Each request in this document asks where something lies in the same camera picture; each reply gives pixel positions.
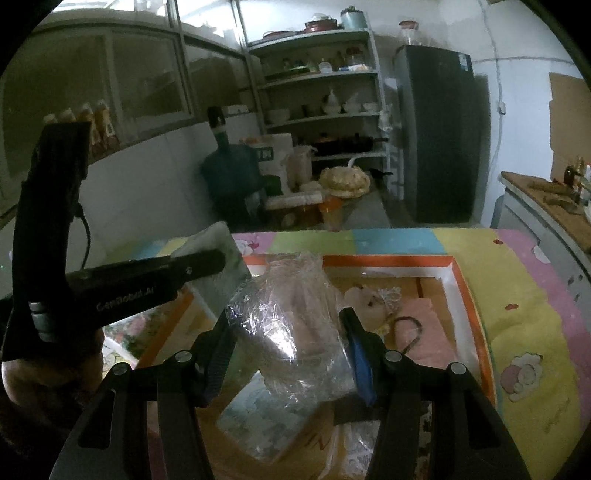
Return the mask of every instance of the cooking pot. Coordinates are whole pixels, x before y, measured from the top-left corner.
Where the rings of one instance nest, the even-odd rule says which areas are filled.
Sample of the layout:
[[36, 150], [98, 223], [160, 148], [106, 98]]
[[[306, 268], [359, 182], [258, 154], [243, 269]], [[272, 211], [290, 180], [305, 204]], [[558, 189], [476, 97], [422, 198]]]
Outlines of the cooking pot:
[[343, 138], [342, 148], [345, 153], [365, 153], [371, 152], [374, 149], [374, 143], [387, 141], [387, 138], [372, 138], [365, 135], [355, 134], [353, 137]]
[[337, 24], [335, 18], [323, 18], [321, 20], [312, 20], [306, 22], [305, 33], [324, 32], [327, 30], [336, 30]]
[[312, 146], [318, 151], [317, 157], [326, 157], [327, 155], [338, 155], [341, 153], [340, 140], [335, 137], [329, 137], [325, 133], [320, 134]]

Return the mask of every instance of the jar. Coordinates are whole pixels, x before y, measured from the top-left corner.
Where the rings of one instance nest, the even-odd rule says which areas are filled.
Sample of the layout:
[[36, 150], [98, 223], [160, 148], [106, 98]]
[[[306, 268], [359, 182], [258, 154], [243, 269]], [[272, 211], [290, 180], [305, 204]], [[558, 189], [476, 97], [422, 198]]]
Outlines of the jar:
[[333, 71], [332, 65], [325, 59], [322, 59], [322, 61], [318, 64], [318, 68], [320, 73], [332, 73]]
[[302, 205], [297, 208], [298, 226], [302, 228], [314, 228], [320, 223], [318, 205]]
[[319, 205], [324, 230], [339, 232], [343, 229], [343, 201], [338, 197], [328, 197]]
[[347, 66], [365, 65], [365, 57], [359, 47], [349, 47], [347, 52]]

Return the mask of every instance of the orange lid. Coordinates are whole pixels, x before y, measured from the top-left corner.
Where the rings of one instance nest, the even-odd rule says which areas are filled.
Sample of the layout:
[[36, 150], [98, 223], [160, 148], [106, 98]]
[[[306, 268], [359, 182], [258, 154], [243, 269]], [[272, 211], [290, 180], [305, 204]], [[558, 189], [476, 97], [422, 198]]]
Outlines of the orange lid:
[[323, 203], [318, 205], [321, 212], [331, 212], [343, 206], [343, 201], [338, 197], [328, 197]]

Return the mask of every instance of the countertop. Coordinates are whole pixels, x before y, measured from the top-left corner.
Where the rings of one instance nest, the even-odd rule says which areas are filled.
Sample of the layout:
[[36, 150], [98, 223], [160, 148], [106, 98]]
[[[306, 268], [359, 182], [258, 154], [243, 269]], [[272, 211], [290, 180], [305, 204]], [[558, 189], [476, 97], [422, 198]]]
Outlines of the countertop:
[[507, 171], [501, 172], [500, 180], [514, 194], [519, 195], [519, 192], [521, 192], [524, 196], [533, 200], [536, 206], [548, 214], [553, 221], [562, 227], [565, 233], [568, 234], [573, 242], [586, 254], [587, 259], [591, 260], [591, 223], [587, 221], [584, 215], [573, 215], [566, 212], [566, 210], [558, 205], [548, 205], [544, 201], [545, 197], [559, 196], [530, 188], [532, 181], [544, 182], [546, 180]]

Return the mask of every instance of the plastic wrap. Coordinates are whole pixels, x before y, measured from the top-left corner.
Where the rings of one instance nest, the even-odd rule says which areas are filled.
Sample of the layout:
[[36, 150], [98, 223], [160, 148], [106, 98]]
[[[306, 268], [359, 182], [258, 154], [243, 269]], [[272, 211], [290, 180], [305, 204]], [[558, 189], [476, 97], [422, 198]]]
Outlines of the plastic wrap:
[[226, 312], [270, 393], [316, 404], [355, 391], [338, 310], [342, 296], [310, 253], [279, 258], [247, 281]]
[[347, 423], [342, 426], [345, 448], [339, 472], [342, 478], [361, 480], [367, 476], [380, 423], [379, 420], [374, 420]]
[[316, 407], [310, 401], [271, 394], [264, 377], [257, 372], [216, 424], [242, 451], [261, 462], [272, 463], [291, 446]]

